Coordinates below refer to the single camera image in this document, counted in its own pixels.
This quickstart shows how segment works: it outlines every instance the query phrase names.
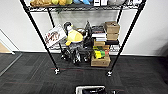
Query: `shelf clutter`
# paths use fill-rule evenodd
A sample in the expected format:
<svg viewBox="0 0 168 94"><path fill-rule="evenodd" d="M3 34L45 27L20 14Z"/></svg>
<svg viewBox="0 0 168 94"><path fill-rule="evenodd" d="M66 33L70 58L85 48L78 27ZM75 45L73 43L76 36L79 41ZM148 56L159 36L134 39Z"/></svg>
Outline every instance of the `shelf clutter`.
<svg viewBox="0 0 168 94"><path fill-rule="evenodd" d="M53 56L51 55L50 50L47 48L46 43L45 43L45 41L44 41L44 39L43 39L43 37L42 37L42 35L40 33L40 30L38 29L38 27L37 27L37 25L36 25L36 23L35 23L35 21L33 19L33 16L31 15L30 12L48 12L50 20L52 22L52 25L53 25L53 27L55 27L54 22L53 22L53 18L51 16L51 12L58 12L59 13L61 11L120 10L119 14L118 14L118 17L117 17L117 23L118 23L119 20L120 20L120 17L121 17L122 10L129 10L129 9L136 9L137 10L136 15L133 18L132 24L129 27L129 31L128 31L127 35L125 36L125 38L124 38L123 44L122 44L122 46L119 49L117 57L116 57L116 59L114 60L114 62L112 64L111 70L109 70L107 72L107 74L106 74L107 76L111 76L112 75L112 71L114 69L114 66L115 66L115 64L116 64L116 62L118 60L118 57L120 56L120 54L121 54L121 52L122 52L122 50L123 50L128 38L129 38L129 35L131 34L131 31L132 31L137 19L139 18L140 13L144 9L144 6L145 6L147 0L124 0L125 2L123 4L120 4L120 5L117 5L118 4L117 2L120 2L120 1L123 1L123 0L110 0L110 1L114 1L114 5L107 4L105 6L94 6L93 3L91 3L90 5L74 4L74 3L67 4L67 5L66 4L65 5L56 5L60 1L55 1L54 3L56 3L56 4L54 5L54 3L52 3L51 0L50 0L50 4L51 5L50 4L49 5L46 4L46 6L45 6L45 4L43 2L39 3L39 1L45 1L45 0L31 0L31 2L30 2L31 6L27 6L24 0L20 0L21 4L23 6L23 9L25 10L25 12L27 13L28 17L30 18L30 21L32 22L34 28L36 29L36 31L37 31L42 43L44 44L45 49L47 50L47 52L48 52L48 54L49 54L49 56L50 56L50 58L51 58L51 60L52 60L52 62L54 64L54 66L56 68L56 70L55 70L56 74L59 73L59 68L58 68L55 60L53 59ZM105 41L105 45L111 45L112 43L113 43L113 45L114 44L117 45L118 40L116 40L116 41L113 41L113 40ZM78 62L78 58L79 58L79 54L76 54L76 56L73 59L73 61L75 61L75 62L77 61Z"/></svg>
<svg viewBox="0 0 168 94"><path fill-rule="evenodd" d="M122 5L128 4L128 0L31 0L32 7L46 7L53 5L85 4L93 6Z"/></svg>
<svg viewBox="0 0 168 94"><path fill-rule="evenodd" d="M129 10L138 9L142 0L108 0L107 5L95 5L97 0L88 0L90 4L84 4L81 0L64 0L64 4L59 4L63 0L31 0L27 6L28 12L58 12L61 11L96 11L96 10Z"/></svg>
<svg viewBox="0 0 168 94"><path fill-rule="evenodd" d="M93 26L92 37L94 39L91 66L108 67L111 60L109 57L110 44L106 41L117 41L120 25L116 21L105 22L104 26Z"/></svg>

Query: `gray carpet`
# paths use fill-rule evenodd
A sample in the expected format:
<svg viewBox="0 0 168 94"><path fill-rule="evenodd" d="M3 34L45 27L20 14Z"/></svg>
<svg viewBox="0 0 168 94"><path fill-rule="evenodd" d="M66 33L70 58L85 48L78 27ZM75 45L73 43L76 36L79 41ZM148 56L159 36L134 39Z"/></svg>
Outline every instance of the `gray carpet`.
<svg viewBox="0 0 168 94"><path fill-rule="evenodd" d="M48 54L23 53L0 77L0 94L75 94L77 86L98 85L105 86L108 94L113 90L117 94L168 93L168 61L163 57L121 56L107 77L109 67L90 67L84 62L74 66L61 60L60 54L53 56L61 70L58 75ZM0 60L6 63L10 57L0 54Z"/></svg>

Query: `shelf post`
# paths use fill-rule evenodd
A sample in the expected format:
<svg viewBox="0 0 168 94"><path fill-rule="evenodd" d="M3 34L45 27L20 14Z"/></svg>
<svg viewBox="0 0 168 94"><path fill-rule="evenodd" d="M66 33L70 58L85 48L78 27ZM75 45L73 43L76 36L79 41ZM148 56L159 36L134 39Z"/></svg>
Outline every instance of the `shelf post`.
<svg viewBox="0 0 168 94"><path fill-rule="evenodd" d="M54 58L52 57L52 55L51 55L49 49L47 48L47 45L46 45L46 43L45 43L45 41L44 41L44 39L43 39L43 37L42 37L42 35L41 35L41 33L40 33L40 30L38 29L38 27L37 27L37 25L36 25L36 23L35 23L35 21L34 21L32 15L31 15L31 13L30 13L30 11L29 11L29 8L26 6L26 3L24 2L24 0L20 0L20 2L21 2L21 4L23 5L23 9L24 9L25 12L27 13L27 15L28 15L29 19L31 20L31 22L32 22L32 24L33 24L35 30L37 31L37 34L39 35L39 37L40 37L40 39L41 39L41 41L42 41L42 43L43 43L45 49L47 50L48 55L49 55L50 58L51 58L51 60L52 60L52 62L53 62L53 64L54 64L54 66L55 66L55 68L56 68L56 70L55 70L56 74L58 74L59 68L57 67Z"/></svg>
<svg viewBox="0 0 168 94"><path fill-rule="evenodd" d="M118 18L117 18L117 23L119 23L119 20L120 20L120 17L121 17L121 13L122 13L122 10L123 10L123 6L121 6L120 8L120 12L118 14Z"/></svg>
<svg viewBox="0 0 168 94"><path fill-rule="evenodd" d="M120 56L120 54L121 54L121 52L122 52L124 46L125 46L125 44L126 44L128 38L129 38L129 35L131 34L132 29L134 28L134 25L135 25L135 23L136 23L136 21L137 21L139 15L140 15L141 11L143 10L143 8L144 8L144 6L145 6L145 3L146 3L146 0L142 0L142 2L140 3L140 5L139 5L139 7L138 7L138 11L137 11L137 13L136 13L136 15L135 15L135 17L134 17L134 19L133 19L133 21L132 21L132 24L131 24L131 26L130 26L128 32L127 32L127 35L125 36L125 39L124 39L124 41L123 41L123 44L122 44L122 46L121 46L121 48L120 48L120 50L119 50L119 52L118 52L118 54L117 54L117 57L115 58L115 61L114 61L113 65L112 65L112 67L111 67L111 70L107 72L107 76L111 76L112 71L113 71L113 69L114 69L114 66L115 66L115 64L116 64L116 62L117 62L117 60L118 60L118 58L119 58L119 56Z"/></svg>

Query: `metal wire shelf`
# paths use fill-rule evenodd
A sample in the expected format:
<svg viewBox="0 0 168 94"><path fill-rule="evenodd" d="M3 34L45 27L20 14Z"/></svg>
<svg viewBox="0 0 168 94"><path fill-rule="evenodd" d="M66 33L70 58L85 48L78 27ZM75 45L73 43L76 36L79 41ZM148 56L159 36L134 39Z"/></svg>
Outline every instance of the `metal wire shelf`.
<svg viewBox="0 0 168 94"><path fill-rule="evenodd" d="M107 6L93 6L84 4L71 4L66 6L54 5L48 7L31 7L27 6L29 12L57 12L57 11L95 11L95 10L123 10L138 9L139 5L107 5Z"/></svg>
<svg viewBox="0 0 168 94"><path fill-rule="evenodd" d="M66 42L66 40L63 40L63 41L60 42L62 49L67 48L67 46L65 45L65 42ZM116 40L114 43L112 43L110 45L110 48L108 49L108 51L109 52L118 52L120 47L121 46L119 44L119 41ZM58 44L56 44L55 46L53 46L52 48L49 48L49 49L50 50L61 50L61 48L59 47ZM94 50L92 48L83 48L83 45L81 45L81 47L79 47L79 51L80 52L85 52L85 51L94 51Z"/></svg>

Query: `door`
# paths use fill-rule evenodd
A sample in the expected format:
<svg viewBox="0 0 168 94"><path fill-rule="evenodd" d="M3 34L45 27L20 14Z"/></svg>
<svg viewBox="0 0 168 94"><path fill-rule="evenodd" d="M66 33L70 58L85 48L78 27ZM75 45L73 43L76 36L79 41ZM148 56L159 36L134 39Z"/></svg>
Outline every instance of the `door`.
<svg viewBox="0 0 168 94"><path fill-rule="evenodd" d="M19 49L12 43L5 33L0 29L0 53L12 53L19 51Z"/></svg>

